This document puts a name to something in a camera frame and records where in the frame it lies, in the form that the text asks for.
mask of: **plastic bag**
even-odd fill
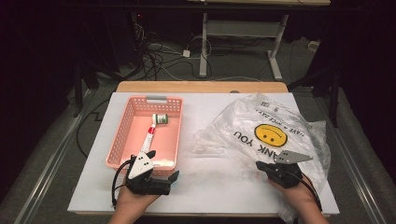
[[[255,93],[230,103],[211,126],[194,136],[192,152],[208,157],[233,157],[249,170],[257,171],[256,161],[274,163],[283,149],[312,156],[299,162],[317,192],[321,192],[330,169],[326,143],[326,122],[307,122],[298,111]],[[284,202],[279,216],[291,222],[294,209]]]

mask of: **white tabletop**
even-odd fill
[[[247,96],[245,93],[113,93],[68,211],[78,214],[114,212],[111,185],[115,171],[106,166],[105,160],[131,95],[179,96],[184,100],[176,167],[180,175],[172,185],[170,195],[160,197],[148,208],[146,215],[276,216],[281,195],[266,182],[263,172],[251,177],[244,175],[245,170],[240,169],[232,158],[200,158],[191,152],[193,135],[208,127],[230,102]],[[289,108],[298,109],[291,93],[265,95]],[[329,183],[319,197],[324,214],[339,214]]]

